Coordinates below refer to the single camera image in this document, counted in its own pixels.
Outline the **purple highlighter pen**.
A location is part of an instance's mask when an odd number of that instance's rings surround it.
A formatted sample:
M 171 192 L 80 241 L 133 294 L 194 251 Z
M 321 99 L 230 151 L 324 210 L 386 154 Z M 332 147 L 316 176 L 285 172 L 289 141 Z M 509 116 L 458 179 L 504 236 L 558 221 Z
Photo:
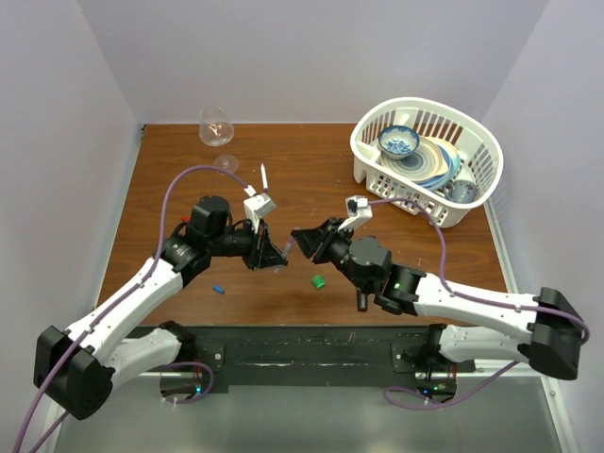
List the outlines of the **purple highlighter pen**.
M 283 250 L 282 250 L 284 258 L 288 257 L 288 255 L 289 255 L 290 251 L 292 250 L 293 246 L 294 246 L 294 238 L 290 237 L 288 239 L 288 241 L 286 242 Z M 279 266 L 277 266 L 275 268 L 274 273 L 275 274 L 279 273 L 285 266 L 286 266 L 286 264 L 280 264 Z

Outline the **white blue acrylic marker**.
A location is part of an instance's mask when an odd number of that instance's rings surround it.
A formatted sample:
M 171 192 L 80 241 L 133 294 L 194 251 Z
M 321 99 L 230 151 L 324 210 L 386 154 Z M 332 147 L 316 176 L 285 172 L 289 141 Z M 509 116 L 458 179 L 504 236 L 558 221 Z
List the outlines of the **white blue acrylic marker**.
M 267 170 L 266 170 L 264 163 L 260 164 L 260 177 L 261 177 L 262 190 L 264 193 L 268 193 L 269 192 L 268 174 L 267 174 Z

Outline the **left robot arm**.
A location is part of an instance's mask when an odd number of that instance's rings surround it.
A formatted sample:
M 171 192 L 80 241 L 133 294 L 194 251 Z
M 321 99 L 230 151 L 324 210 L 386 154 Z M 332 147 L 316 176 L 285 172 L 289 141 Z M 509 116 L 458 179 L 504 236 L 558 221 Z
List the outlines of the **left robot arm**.
M 122 341 L 152 310 L 210 267 L 214 258 L 240 258 L 252 270 L 284 266 L 265 216 L 276 207 L 268 193 L 243 202 L 245 216 L 234 222 L 220 196 L 199 199 L 191 215 L 163 239 L 157 258 L 104 304 L 64 330 L 51 326 L 37 339 L 33 382 L 68 414 L 85 420 L 119 384 L 145 366 L 189 368 L 195 359 L 193 335 L 168 322 L 128 352 Z

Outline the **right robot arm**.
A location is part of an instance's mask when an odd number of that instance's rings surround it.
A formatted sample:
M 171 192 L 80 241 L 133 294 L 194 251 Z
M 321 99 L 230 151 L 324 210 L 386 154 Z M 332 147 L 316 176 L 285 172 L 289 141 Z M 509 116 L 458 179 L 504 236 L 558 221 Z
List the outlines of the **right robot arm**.
M 357 308 L 375 303 L 393 315 L 441 317 L 413 354 L 423 367 L 443 370 L 472 360 L 517 361 L 551 378 L 574 380 L 588 333 L 583 319 L 558 290 L 536 295 L 484 290 L 398 264 L 374 237 L 355 238 L 329 218 L 292 232 L 314 264 L 331 263 L 355 287 Z

